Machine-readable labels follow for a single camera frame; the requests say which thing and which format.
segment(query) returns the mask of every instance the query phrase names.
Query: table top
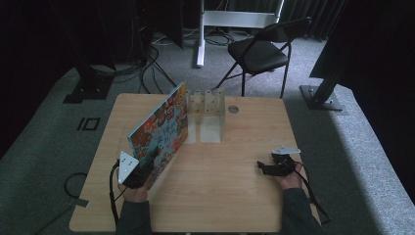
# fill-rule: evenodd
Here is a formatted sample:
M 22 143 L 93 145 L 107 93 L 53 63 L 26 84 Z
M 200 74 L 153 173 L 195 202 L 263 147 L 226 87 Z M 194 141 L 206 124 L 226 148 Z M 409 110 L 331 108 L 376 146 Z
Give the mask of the table top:
M 165 96 L 120 94 L 113 107 L 80 199 L 72 231 L 115 231 L 109 176 L 119 152 L 132 154 L 129 131 Z M 281 99 L 226 97 L 220 143 L 184 144 L 149 191 L 154 232 L 275 232 L 281 229 L 281 188 L 262 175 L 256 161 L 272 164 L 270 152 L 297 147 Z M 300 155 L 292 155 L 300 161 Z M 118 194 L 114 179 L 115 195 Z M 120 213 L 122 197 L 117 200 Z M 314 206 L 314 216 L 318 215 Z

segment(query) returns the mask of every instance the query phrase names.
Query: illustrated cover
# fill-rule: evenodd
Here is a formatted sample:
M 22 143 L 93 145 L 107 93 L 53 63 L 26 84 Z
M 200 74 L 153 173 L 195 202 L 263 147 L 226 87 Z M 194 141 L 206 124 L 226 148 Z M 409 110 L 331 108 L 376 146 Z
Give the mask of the illustrated cover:
M 181 82 L 127 136 L 142 169 L 153 166 L 150 189 L 188 135 L 186 85 Z

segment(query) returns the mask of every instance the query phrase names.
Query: black metal base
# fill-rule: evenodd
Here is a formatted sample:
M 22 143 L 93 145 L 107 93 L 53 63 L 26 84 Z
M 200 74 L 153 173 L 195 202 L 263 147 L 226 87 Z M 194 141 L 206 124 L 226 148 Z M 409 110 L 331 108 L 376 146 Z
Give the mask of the black metal base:
M 113 77 L 100 78 L 99 82 L 93 88 L 86 87 L 82 79 L 78 81 L 72 94 L 67 95 L 64 104 L 80 104 L 84 99 L 87 100 L 105 100 L 113 83 Z
M 309 86 L 309 85 L 301 85 L 300 91 L 302 96 L 304 97 L 308 108 L 311 110 L 325 110 L 325 111 L 335 111 L 337 115 L 348 115 L 345 106 L 342 106 L 339 103 L 336 95 L 332 93 L 327 99 L 327 101 L 323 104 L 317 104 L 313 102 L 312 98 L 314 96 L 314 92 L 318 89 L 318 86 Z

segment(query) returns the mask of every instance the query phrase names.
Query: gray carpet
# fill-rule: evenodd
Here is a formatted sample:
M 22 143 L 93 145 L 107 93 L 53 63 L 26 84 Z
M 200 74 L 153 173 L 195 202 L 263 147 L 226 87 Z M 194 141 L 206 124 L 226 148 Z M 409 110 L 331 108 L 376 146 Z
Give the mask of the gray carpet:
M 246 37 L 244 33 L 233 34 L 237 39 Z M 233 61 L 226 47 L 207 44 L 205 65 L 196 69 L 196 45 L 194 40 L 186 40 L 183 50 L 173 44 L 156 45 L 160 52 L 157 62 L 176 83 L 183 80 L 189 89 L 210 89 Z M 327 234 L 414 234 L 415 207 L 352 92 L 339 85 L 335 90 L 347 116 L 309 110 L 302 99 L 300 85 L 321 82 L 308 76 L 324 45 L 314 39 L 294 42 L 283 98 L 302 160 L 310 172 L 311 187 L 333 218 L 323 228 Z M 168 93 L 171 84 L 157 70 L 155 73 L 153 79 L 148 70 L 146 86 L 150 92 L 160 93 L 156 81 L 161 91 Z M 246 96 L 279 97 L 282 74 L 279 69 L 249 77 Z M 36 234 L 42 228 L 39 234 L 72 234 L 69 220 L 73 208 L 68 205 L 70 197 L 64 183 L 74 173 L 88 172 L 116 96 L 137 93 L 141 85 L 138 76 L 119 76 L 106 100 L 63 104 L 78 79 L 73 69 L 55 84 L 1 160 L 0 234 Z M 225 94 L 239 96 L 240 82 L 241 78 L 225 81 Z M 100 118 L 97 129 L 79 129 L 83 118 Z M 82 184 L 83 176 L 75 176 L 68 189 L 77 195 Z

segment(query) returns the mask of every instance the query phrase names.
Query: person's hand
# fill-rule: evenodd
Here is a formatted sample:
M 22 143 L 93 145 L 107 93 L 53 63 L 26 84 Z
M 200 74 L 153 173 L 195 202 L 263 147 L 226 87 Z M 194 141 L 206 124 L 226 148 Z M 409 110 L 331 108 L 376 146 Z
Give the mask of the person's hand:
M 301 169 L 302 169 L 302 165 L 296 164 L 296 171 L 300 172 Z M 292 172 L 291 174 L 285 177 L 275 176 L 274 178 L 281 185 L 281 188 L 283 190 L 289 189 L 289 188 L 302 188 L 302 179 L 295 172 Z
M 118 184 L 119 192 L 122 193 L 122 197 L 124 198 L 124 201 L 131 202 L 131 203 L 144 203 L 147 201 L 147 186 L 148 182 L 147 180 L 144 185 L 140 188 L 131 189 L 126 187 L 123 184 Z

